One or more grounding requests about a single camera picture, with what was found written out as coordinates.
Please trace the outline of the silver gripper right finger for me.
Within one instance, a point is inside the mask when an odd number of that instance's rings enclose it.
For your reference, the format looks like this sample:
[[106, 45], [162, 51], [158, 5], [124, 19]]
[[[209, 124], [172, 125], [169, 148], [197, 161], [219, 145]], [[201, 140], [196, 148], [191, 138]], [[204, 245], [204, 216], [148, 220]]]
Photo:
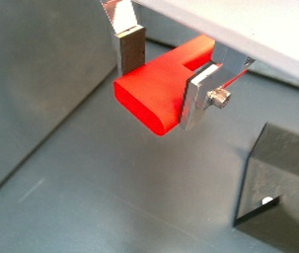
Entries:
[[227, 86], [244, 74], [253, 59], [215, 42], [211, 60], [188, 78], [183, 96], [179, 125], [189, 130], [209, 107], [223, 109], [231, 99]]

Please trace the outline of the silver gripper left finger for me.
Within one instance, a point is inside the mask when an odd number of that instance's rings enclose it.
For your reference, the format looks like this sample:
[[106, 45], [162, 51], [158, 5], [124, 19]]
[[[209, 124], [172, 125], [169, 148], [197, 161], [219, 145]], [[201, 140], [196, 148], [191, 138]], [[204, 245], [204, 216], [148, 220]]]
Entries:
[[145, 63], [146, 29], [138, 24], [130, 0], [100, 0], [114, 34], [117, 69], [125, 75]]

